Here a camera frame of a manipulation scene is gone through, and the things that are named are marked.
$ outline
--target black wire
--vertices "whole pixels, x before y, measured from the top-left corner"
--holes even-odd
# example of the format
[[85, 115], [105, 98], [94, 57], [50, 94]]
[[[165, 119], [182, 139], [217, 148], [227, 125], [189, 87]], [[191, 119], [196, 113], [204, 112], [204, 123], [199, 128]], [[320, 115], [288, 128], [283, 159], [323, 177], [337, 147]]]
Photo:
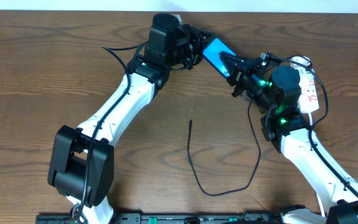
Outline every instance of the black wire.
[[189, 138], [188, 138], [188, 140], [187, 140], [187, 158], [189, 159], [189, 163], [190, 163], [191, 169], [193, 170], [194, 177], [195, 177], [195, 179], [196, 179], [196, 181], [197, 181], [198, 187], [199, 187], [200, 190], [201, 190], [205, 195], [207, 195], [207, 196], [217, 197], [217, 196], [222, 196], [222, 195], [231, 194], [231, 193], [234, 193], [234, 192], [240, 192], [240, 191], [242, 191], [242, 190], [247, 189], [247, 188], [249, 187], [249, 185], [251, 184], [252, 179], [254, 178], [254, 175], [255, 175], [255, 173], [256, 173], [256, 170], [258, 169], [261, 151], [260, 151], [260, 146], [259, 146], [258, 139], [256, 138], [256, 135], [255, 135], [254, 127], [252, 126], [251, 117], [250, 117], [250, 115], [249, 115], [249, 110], [250, 110], [250, 108], [251, 108], [251, 104], [252, 104], [252, 102], [249, 102], [249, 106], [248, 106], [248, 120], [249, 120], [249, 124], [250, 124], [250, 126], [251, 126], [252, 134], [254, 135], [254, 138], [255, 138], [255, 141], [256, 141], [256, 145], [258, 145], [259, 155], [258, 155], [258, 160], [257, 160], [257, 162], [256, 162], [254, 171], [252, 172], [251, 178], [250, 178], [249, 181], [248, 181], [248, 184], [247, 184], [245, 187], [240, 188], [240, 189], [229, 190], [229, 191], [227, 191], [227, 192], [222, 192], [222, 193], [219, 193], [219, 194], [209, 194], [209, 193], [207, 193], [207, 192], [203, 189], [203, 187], [201, 186], [201, 184], [200, 184], [200, 182], [199, 182], [199, 180], [198, 180], [196, 171], [194, 170], [193, 163], [191, 162], [191, 157], [190, 157], [190, 136], [191, 136], [191, 126], [192, 126], [193, 120], [190, 120], [190, 122], [189, 122]]
[[283, 62], [289, 62], [289, 63], [294, 63], [296, 65], [299, 65], [303, 68], [305, 68], [307, 71], [309, 71], [314, 77], [315, 79], [317, 79], [318, 83], [321, 85], [321, 89], [323, 90], [323, 93], [324, 93], [324, 100], [325, 100], [325, 112], [324, 114], [322, 115], [322, 117], [320, 117], [317, 121], [315, 121], [311, 126], [310, 126], [310, 129], [309, 129], [309, 141], [310, 141], [310, 144], [311, 144], [311, 147], [314, 149], [314, 151], [317, 153], [318, 157], [322, 160], [322, 162], [328, 167], [328, 169], [344, 184], [345, 188], [348, 188], [352, 194], [354, 194], [357, 198], [358, 198], [358, 192], [351, 186], [351, 183], [346, 180], [326, 159], [325, 157], [320, 153], [319, 149], [317, 148], [317, 144], [315, 144], [312, 140], [312, 137], [311, 137], [311, 134], [313, 132], [313, 129], [314, 127], [320, 122], [322, 121], [328, 114], [328, 97], [327, 97], [327, 91], [322, 83], [322, 81], [319, 79], [319, 77], [310, 69], [308, 68], [307, 66], [301, 64], [301, 63], [298, 63], [298, 62], [294, 62], [292, 60], [288, 60], [288, 59], [284, 59], [284, 58], [278, 58], [278, 57], [274, 57], [272, 56], [273, 59], [276, 59], [276, 60], [281, 60]]
[[[127, 47], [124, 49], [134, 49], [137, 46]], [[93, 145], [94, 145], [94, 140], [96, 138], [96, 135], [97, 135], [100, 127], [102, 126], [104, 120], [111, 113], [111, 111], [118, 105], [118, 103], [127, 95], [127, 93], [129, 93], [129, 88], [131, 87], [131, 77], [129, 76], [128, 68], [125, 66], [124, 62], [110, 48], [108, 48], [106, 46], [102, 46], [102, 48], [104, 50], [107, 50], [110, 54], [112, 54], [124, 68], [125, 74], [127, 76], [127, 88], [124, 90], [122, 95], [117, 99], [117, 101], [107, 110], [107, 112], [102, 116], [102, 118], [96, 123], [96, 127], [95, 127], [92, 137], [90, 139], [88, 155], [86, 156], [85, 181], [84, 181], [83, 195], [82, 195], [80, 205], [74, 205], [73, 208], [71, 209], [70, 220], [72, 220], [72, 221], [77, 221], [81, 217], [82, 210], [84, 209], [86, 194], [87, 194], [87, 189], [88, 189], [89, 176], [90, 176], [91, 157], [92, 157], [92, 153], [93, 153]]]
[[84, 222], [82, 224], [88, 224], [88, 219], [86, 219], [84, 213], [81, 214], [81, 218], [84, 220]]
[[107, 49], [109, 49], [109, 50], [131, 50], [131, 49], [135, 49], [135, 48], [137, 48], [138, 46], [140, 46], [140, 45], [142, 45], [142, 44], [138, 44], [138, 45], [135, 45], [135, 46], [132, 46], [132, 47], [124, 47], [124, 48], [120, 48], [120, 49], [115, 49], [115, 48], [112, 48], [112, 47], [106, 47]]
[[[251, 100], [250, 98], [246, 97], [243, 93], [245, 93], [245, 92], [243, 91], [243, 92], [240, 94], [241, 98], [243, 98], [245, 101], [251, 102], [252, 100]], [[259, 104], [256, 104], [256, 105], [258, 106], [259, 111], [260, 111], [261, 114], [264, 114], [264, 113], [266, 112], [262, 107], [260, 107]]]

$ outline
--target blue smartphone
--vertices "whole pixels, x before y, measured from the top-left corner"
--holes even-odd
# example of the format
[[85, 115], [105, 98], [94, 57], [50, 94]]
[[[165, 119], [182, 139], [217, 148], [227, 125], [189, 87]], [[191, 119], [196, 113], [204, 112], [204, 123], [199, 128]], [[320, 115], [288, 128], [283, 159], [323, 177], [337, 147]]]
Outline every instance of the blue smartphone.
[[236, 54], [218, 38], [215, 38], [204, 49], [203, 56], [224, 78], [229, 78], [230, 73], [222, 61], [221, 52], [236, 56]]

